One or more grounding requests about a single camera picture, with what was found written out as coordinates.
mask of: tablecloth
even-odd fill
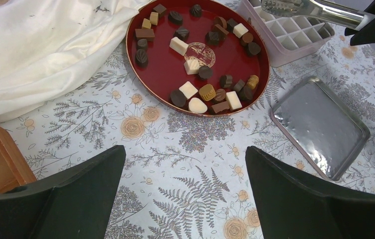
[[[235,9],[239,0],[220,2]],[[375,52],[350,46],[344,28],[334,29],[317,53],[272,68],[260,100],[230,117],[192,117],[161,104],[133,74],[121,43],[77,90],[1,126],[37,179],[125,146],[108,239],[261,239],[245,150],[255,145],[317,176],[269,118],[270,106],[306,76],[321,78],[370,128],[368,143],[337,183],[375,194]],[[205,196],[189,200],[198,192]]]

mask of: ice cube tray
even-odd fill
[[[250,18],[265,43],[272,67],[279,67],[318,51],[335,35],[324,21],[311,17],[278,17],[252,6],[248,0],[239,3],[237,12]]]

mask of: dark chocolate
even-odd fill
[[[220,34],[210,31],[206,34],[205,40],[207,45],[218,46],[218,44],[220,44]]]
[[[231,75],[224,75],[220,77],[220,86],[223,89],[230,88],[233,84],[233,77]]]
[[[136,51],[135,62],[139,67],[145,68],[148,66],[148,55],[144,49]]]
[[[223,111],[226,111],[226,110],[229,110],[230,109],[230,105],[228,104],[227,101],[224,101],[224,102],[221,102],[221,103],[218,103],[216,105],[213,105],[209,108],[209,110],[213,113],[213,114],[218,114],[220,112],[223,112]]]
[[[253,35],[252,33],[250,32],[246,32],[245,34],[243,34],[242,37],[240,37],[240,44],[242,46],[246,46],[247,44],[253,42]]]
[[[186,41],[189,37],[189,30],[181,26],[176,30],[173,36],[177,37],[182,41]]]
[[[230,18],[230,19],[227,21],[227,30],[228,30],[229,32],[233,33],[233,29],[234,29],[234,27],[237,26],[237,25],[238,25],[238,23],[237,23],[234,19]]]
[[[217,104],[217,103],[221,103],[221,102],[225,101],[225,99],[226,99],[225,89],[218,89],[217,91],[215,91],[215,98],[212,99],[212,102]]]
[[[209,66],[201,66],[198,71],[198,76],[202,81],[206,81],[212,77],[212,69]]]
[[[161,4],[158,4],[155,8],[152,9],[152,11],[158,12],[158,17],[161,18],[166,14],[167,8]]]
[[[180,13],[176,11],[171,11],[169,13],[169,21],[176,24],[176,25],[182,25],[183,24],[183,17],[180,15]]]
[[[154,41],[155,34],[153,29],[135,29],[136,40],[147,39],[147,41]]]
[[[250,57],[253,57],[253,56],[256,56],[258,55],[259,53],[261,52],[261,47],[254,43],[254,42],[250,42],[248,43],[248,45],[246,46],[246,53],[248,54],[248,56]]]
[[[170,93],[170,100],[172,100],[173,105],[182,108],[186,105],[186,96],[180,90],[174,90]]]
[[[241,101],[251,101],[253,98],[252,90],[249,87],[243,87],[238,95]]]
[[[239,93],[244,86],[245,86],[245,82],[243,80],[239,80],[239,82],[237,82],[233,86],[233,90],[236,91],[237,93]]]
[[[224,29],[220,24],[214,25],[212,27],[212,31],[218,32],[218,35],[220,37],[220,41],[224,41],[227,38],[228,31]]]
[[[202,8],[199,4],[193,5],[193,7],[190,9],[189,12],[194,17],[201,17],[202,16]]]
[[[143,49],[145,51],[148,50],[148,41],[147,39],[140,39],[138,40],[138,42],[136,43],[136,49],[139,50],[139,49]]]
[[[226,21],[226,19],[224,19],[224,18],[222,18],[220,16],[214,18],[214,25],[217,25],[217,24],[219,24],[220,26],[222,26],[224,29],[227,28],[227,21]]]

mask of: tray rim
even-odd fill
[[[227,9],[229,9],[230,11],[232,11],[234,14],[238,15],[239,17],[241,17],[242,19],[244,19],[243,16],[239,15],[236,11],[234,11],[233,9],[227,7],[226,5],[224,4],[221,4],[217,1],[213,1],[213,0],[208,0],[208,1],[212,1],[216,4],[219,4]],[[155,1],[152,1],[150,3],[148,3],[147,5],[141,7],[138,11],[140,12],[143,8],[147,7],[148,5],[150,4],[153,4],[153,3],[157,3],[159,2],[159,0],[155,0]],[[135,18],[136,16],[134,16],[131,20],[130,20],[130,23],[129,23],[129,26],[127,28],[127,31],[126,31],[126,39],[125,39],[125,44],[126,44],[126,54],[127,54],[127,58],[129,59],[129,48],[128,48],[128,35],[129,35],[129,29],[130,29],[130,26],[132,25],[132,22],[133,22],[133,19]],[[267,54],[267,61],[268,61],[268,79],[267,79],[267,83],[265,84],[265,87],[264,87],[264,90],[261,92],[261,94],[256,98],[256,100],[254,100],[253,102],[251,102],[250,104],[248,104],[247,106],[243,107],[242,109],[238,110],[238,111],[235,111],[235,112],[228,112],[228,113],[224,113],[224,114],[219,114],[219,115],[211,115],[211,114],[198,114],[198,113],[193,113],[193,112],[190,112],[188,110],[185,110],[185,109],[182,109],[182,108],[179,108],[179,107],[176,107],[174,106],[173,104],[171,104],[170,102],[162,99],[161,97],[159,97],[157,94],[155,94],[151,89],[149,89],[149,87],[145,84],[145,82],[139,77],[138,73],[135,71],[135,67],[133,66],[132,64],[132,61],[130,61],[129,59],[129,64],[130,64],[130,67],[132,68],[132,71],[133,73],[136,75],[136,77],[139,79],[139,81],[142,83],[142,85],[147,89],[147,91],[153,95],[156,99],[158,99],[161,103],[165,104],[166,106],[172,108],[173,110],[176,110],[178,112],[181,112],[181,113],[185,113],[185,114],[188,114],[188,115],[191,115],[191,116],[199,116],[199,117],[223,117],[223,116],[231,116],[233,114],[237,114],[237,113],[240,113],[246,109],[248,109],[250,106],[254,105],[261,97],[262,95],[265,93],[265,91],[267,90],[267,87],[268,87],[268,83],[270,82],[270,76],[271,76],[271,63],[270,63],[270,56],[269,56],[269,52],[267,50],[267,47],[265,46],[265,42],[264,40],[262,40],[262,37],[259,35],[259,33],[255,30],[255,28],[250,24],[248,23],[246,20],[245,22],[250,26],[250,28],[258,35],[259,39],[264,43],[264,47],[262,47],[266,54]]]
[[[288,130],[277,120],[274,112],[280,108],[282,103],[288,99],[292,94],[294,94],[298,89],[309,84],[310,82],[315,83],[346,115],[349,115],[349,119],[353,121],[353,123],[362,131],[363,137],[358,141],[357,146],[353,149],[353,151],[348,155],[346,158],[347,163],[343,164],[338,170],[337,173],[334,174],[331,178],[328,177],[322,170],[315,164],[312,158],[309,156],[308,153],[299,145],[296,139],[288,132]],[[312,167],[319,173],[319,175],[328,181],[338,181],[341,179],[345,171],[353,164],[356,158],[359,156],[361,151],[363,150],[365,144],[367,143],[368,139],[371,136],[371,132],[368,126],[353,112],[350,108],[344,104],[344,102],[318,77],[310,76],[307,80],[304,80],[302,83],[296,85],[293,90],[288,92],[284,97],[277,102],[274,107],[270,111],[270,116],[273,122],[277,125],[277,127],[283,132],[283,134],[290,140],[290,142],[299,150],[299,152],[303,155],[303,157],[312,165]]]

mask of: round red tray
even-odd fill
[[[159,19],[157,26],[152,26],[155,40],[148,43],[149,64],[146,68],[140,68],[135,63],[135,29],[141,28],[143,19],[149,19],[152,9],[158,4],[166,7],[167,13]],[[196,18],[190,15],[189,10],[194,4],[199,4],[202,7],[202,17]],[[183,16],[183,27],[190,31],[189,38],[186,41],[189,44],[189,50],[185,56],[179,55],[170,48],[173,34],[180,27],[169,22],[168,13],[171,10],[177,11]],[[239,39],[232,33],[227,36],[225,41],[220,42],[219,46],[205,45],[205,35],[211,31],[213,20],[217,16],[221,16],[226,20],[233,18],[236,22],[243,23],[249,32],[253,34],[254,42],[262,49],[258,56],[248,57],[244,47],[240,45]],[[267,87],[270,76],[268,54],[262,39],[255,29],[237,13],[212,0],[156,0],[149,3],[140,9],[139,14],[132,19],[129,25],[126,35],[126,50],[133,71],[148,91],[169,107],[191,115],[226,116],[240,112],[259,99]],[[201,81],[197,78],[197,75],[186,74],[184,63],[186,58],[192,56],[212,68],[212,78],[207,81]],[[171,103],[170,93],[178,89],[186,81],[190,81],[198,90],[206,84],[212,84],[217,90],[221,88],[219,78],[222,75],[232,75],[233,85],[240,79],[247,82],[251,75],[257,75],[259,84],[254,91],[253,99],[248,102],[242,101],[243,107],[241,109],[223,112],[218,115],[212,115],[210,112],[204,114],[192,113],[187,109],[188,104],[181,109]]]

